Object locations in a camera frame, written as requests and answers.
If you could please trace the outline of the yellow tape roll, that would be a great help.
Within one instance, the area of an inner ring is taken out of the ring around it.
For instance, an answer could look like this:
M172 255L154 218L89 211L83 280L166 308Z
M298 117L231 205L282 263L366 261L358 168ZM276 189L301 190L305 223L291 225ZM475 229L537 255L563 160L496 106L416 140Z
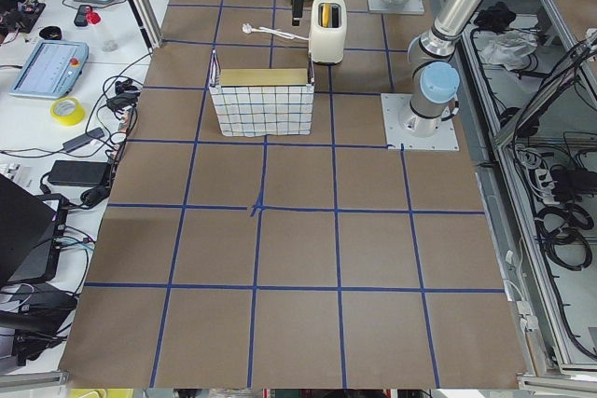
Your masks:
M79 124L86 116L82 104L74 97L62 97L56 100L49 111L52 118L65 127Z

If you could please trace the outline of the toast slice in toaster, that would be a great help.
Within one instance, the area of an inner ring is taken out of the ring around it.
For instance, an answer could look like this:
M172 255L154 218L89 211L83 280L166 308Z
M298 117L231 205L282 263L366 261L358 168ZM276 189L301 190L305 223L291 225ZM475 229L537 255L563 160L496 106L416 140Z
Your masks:
M333 6L330 4L323 4L321 19L323 27L330 28L333 26Z

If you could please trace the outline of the black power adapter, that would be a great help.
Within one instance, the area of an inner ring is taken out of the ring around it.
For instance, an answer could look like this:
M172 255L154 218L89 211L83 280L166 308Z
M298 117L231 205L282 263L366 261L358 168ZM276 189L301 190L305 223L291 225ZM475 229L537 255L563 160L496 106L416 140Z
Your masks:
M48 182L61 186L102 185L107 179L110 165L107 162L57 160L48 176Z

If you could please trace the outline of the black phone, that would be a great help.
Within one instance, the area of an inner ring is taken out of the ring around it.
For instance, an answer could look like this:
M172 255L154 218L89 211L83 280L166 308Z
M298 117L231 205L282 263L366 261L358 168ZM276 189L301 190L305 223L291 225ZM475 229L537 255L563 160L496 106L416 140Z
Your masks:
M89 24L87 17L90 12L92 12L90 5L80 5L74 18L74 25L79 28L87 27Z

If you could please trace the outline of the red capped squeeze bottle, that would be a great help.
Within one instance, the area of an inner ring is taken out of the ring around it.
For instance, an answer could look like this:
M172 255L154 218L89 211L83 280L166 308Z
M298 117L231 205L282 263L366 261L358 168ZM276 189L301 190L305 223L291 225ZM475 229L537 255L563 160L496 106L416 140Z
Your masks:
M113 36L100 14L92 7L86 7L86 21L93 31L103 52L113 52L118 49L118 42Z

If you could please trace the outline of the black laptop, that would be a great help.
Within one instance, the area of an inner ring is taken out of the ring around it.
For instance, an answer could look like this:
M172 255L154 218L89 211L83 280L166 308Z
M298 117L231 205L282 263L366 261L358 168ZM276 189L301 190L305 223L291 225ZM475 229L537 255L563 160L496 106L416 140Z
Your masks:
M55 277L67 217L61 194L33 195L1 177L1 284Z

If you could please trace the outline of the white toaster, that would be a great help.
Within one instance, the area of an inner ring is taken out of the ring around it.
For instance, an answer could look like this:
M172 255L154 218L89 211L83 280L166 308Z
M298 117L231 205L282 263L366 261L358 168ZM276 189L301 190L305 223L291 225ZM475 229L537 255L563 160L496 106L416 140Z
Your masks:
M322 6L333 6L333 26L322 26ZM333 65L343 59L347 29L344 0L313 0L309 32L309 53L314 63Z

